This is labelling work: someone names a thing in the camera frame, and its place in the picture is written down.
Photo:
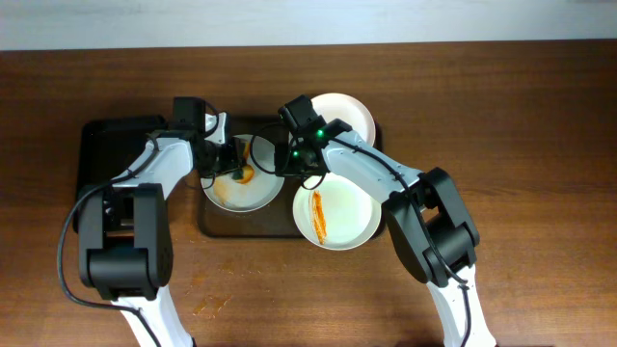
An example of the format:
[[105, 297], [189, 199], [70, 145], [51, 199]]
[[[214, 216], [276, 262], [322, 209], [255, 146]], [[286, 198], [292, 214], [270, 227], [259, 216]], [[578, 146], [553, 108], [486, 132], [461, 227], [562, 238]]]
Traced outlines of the orange green sponge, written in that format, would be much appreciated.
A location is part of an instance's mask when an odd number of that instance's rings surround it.
[[255, 169], [247, 164], [231, 174], [231, 179], [239, 184], [249, 183], [255, 176]]

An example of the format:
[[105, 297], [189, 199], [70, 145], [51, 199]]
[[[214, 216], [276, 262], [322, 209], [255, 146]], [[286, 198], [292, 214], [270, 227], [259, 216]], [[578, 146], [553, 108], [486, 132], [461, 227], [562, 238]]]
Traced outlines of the white plate with sauce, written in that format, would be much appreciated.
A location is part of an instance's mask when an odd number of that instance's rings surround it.
[[[274, 145], [268, 140], [255, 137], [253, 154], [257, 163], [268, 171], [274, 170]], [[201, 178], [201, 187], [205, 195], [215, 205], [230, 212], [251, 212], [271, 202], [282, 189], [284, 178], [268, 174], [257, 168], [250, 153], [245, 155], [247, 165], [252, 169], [246, 171], [246, 178], [235, 180], [228, 173], [217, 177], [212, 185], [212, 178]]]

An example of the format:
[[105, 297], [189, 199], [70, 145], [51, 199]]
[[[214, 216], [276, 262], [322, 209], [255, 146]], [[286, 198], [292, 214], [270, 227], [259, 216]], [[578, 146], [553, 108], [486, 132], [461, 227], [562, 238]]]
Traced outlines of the cream plate with sauce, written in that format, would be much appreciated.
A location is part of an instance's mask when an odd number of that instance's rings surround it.
[[348, 123], [369, 145], [374, 145], [377, 131], [369, 110], [355, 97], [343, 93], [323, 93], [311, 99], [314, 111], [325, 122], [340, 119]]

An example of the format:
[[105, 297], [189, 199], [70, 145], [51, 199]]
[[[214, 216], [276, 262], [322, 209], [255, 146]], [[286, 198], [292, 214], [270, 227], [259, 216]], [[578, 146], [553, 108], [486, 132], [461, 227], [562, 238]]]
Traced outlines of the white plate sauce streak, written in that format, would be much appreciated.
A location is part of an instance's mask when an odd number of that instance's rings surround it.
[[347, 251], [372, 238], [381, 224], [381, 204], [356, 184], [328, 173], [306, 181], [292, 204], [295, 225], [312, 244], [331, 251]]

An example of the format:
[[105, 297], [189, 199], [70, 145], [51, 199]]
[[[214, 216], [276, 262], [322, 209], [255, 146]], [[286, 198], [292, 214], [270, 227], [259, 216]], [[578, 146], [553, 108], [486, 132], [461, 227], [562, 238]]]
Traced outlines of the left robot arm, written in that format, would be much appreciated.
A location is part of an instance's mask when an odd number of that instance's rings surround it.
[[204, 111], [147, 135], [143, 152], [121, 174], [95, 185], [72, 212], [79, 234], [79, 276], [99, 307], [121, 312], [142, 346], [192, 346], [169, 282], [174, 252], [167, 198], [191, 171], [217, 178], [239, 168], [241, 144], [227, 113]]

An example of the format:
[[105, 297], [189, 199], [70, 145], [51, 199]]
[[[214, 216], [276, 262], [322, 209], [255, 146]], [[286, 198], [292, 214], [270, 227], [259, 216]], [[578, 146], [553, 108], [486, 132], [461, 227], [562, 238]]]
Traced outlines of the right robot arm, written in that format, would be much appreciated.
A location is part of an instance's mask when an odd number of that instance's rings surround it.
[[409, 168], [367, 144], [342, 120], [287, 124], [275, 154], [283, 176], [336, 174], [382, 206], [396, 255], [425, 284], [446, 346], [494, 346], [476, 288], [479, 233], [449, 174]]

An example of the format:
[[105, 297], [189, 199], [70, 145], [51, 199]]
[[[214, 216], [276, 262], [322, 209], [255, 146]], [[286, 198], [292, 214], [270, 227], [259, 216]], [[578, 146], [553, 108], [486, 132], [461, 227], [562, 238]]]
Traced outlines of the brown serving tray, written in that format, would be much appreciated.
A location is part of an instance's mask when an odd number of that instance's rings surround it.
[[[275, 145], [282, 143], [288, 132], [282, 127], [259, 129], [276, 121], [274, 116], [231, 116], [228, 120], [230, 135], [248, 135], [255, 132]], [[292, 202], [301, 188], [301, 179], [287, 177], [282, 189], [265, 206], [251, 212], [231, 212], [217, 206], [206, 193], [195, 193], [197, 223], [202, 234], [214, 238], [302, 238], [292, 217]]]

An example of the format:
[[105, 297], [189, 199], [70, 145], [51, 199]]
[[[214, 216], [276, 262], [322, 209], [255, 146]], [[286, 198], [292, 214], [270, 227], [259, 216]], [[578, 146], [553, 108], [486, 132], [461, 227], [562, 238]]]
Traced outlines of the black sponge tray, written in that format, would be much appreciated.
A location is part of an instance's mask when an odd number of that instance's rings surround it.
[[[147, 134], [165, 127], [165, 119], [155, 115], [86, 123], [81, 135], [76, 200], [91, 186], [125, 175], [125, 169], [143, 153]], [[113, 188], [102, 192], [105, 227], [119, 227], [121, 219], [132, 217], [133, 203], [129, 195], [115, 194]]]

